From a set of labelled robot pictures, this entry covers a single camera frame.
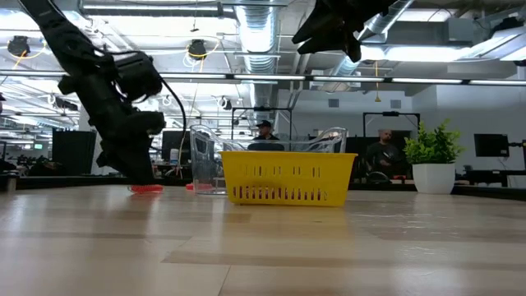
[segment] black monitor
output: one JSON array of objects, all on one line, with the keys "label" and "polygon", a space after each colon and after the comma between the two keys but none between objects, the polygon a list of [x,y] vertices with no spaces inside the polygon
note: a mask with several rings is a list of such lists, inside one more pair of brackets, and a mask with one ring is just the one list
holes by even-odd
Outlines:
[{"label": "black monitor", "polygon": [[475,134],[477,157],[510,157],[508,135]]}]

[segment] red object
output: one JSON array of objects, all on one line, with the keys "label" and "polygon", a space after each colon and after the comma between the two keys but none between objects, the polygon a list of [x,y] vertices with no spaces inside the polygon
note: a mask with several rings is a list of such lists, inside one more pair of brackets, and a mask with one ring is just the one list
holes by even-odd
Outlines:
[{"label": "red object", "polygon": [[162,185],[131,185],[130,191],[133,193],[159,193],[163,191]]}]

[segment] screen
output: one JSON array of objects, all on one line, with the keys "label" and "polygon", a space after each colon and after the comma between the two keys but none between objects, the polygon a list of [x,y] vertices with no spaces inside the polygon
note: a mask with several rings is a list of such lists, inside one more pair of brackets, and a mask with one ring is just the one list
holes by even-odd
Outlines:
[{"label": "screen", "polygon": [[510,157],[508,136],[502,134],[475,134],[477,157]]}]

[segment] transparent container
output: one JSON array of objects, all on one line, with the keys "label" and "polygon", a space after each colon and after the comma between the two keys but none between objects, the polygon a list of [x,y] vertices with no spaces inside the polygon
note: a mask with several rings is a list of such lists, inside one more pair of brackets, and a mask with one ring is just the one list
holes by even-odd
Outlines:
[{"label": "transparent container", "polygon": [[333,127],[311,141],[239,141],[225,140],[206,126],[190,127],[191,166],[196,194],[227,194],[224,177],[224,151],[280,151],[345,153],[347,130]]}]

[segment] yellow basket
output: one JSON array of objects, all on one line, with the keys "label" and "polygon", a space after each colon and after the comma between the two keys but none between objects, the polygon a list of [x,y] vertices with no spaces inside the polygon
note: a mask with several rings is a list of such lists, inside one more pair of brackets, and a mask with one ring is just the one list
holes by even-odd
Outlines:
[{"label": "yellow basket", "polygon": [[342,206],[358,155],[223,151],[228,199],[238,204]]}]

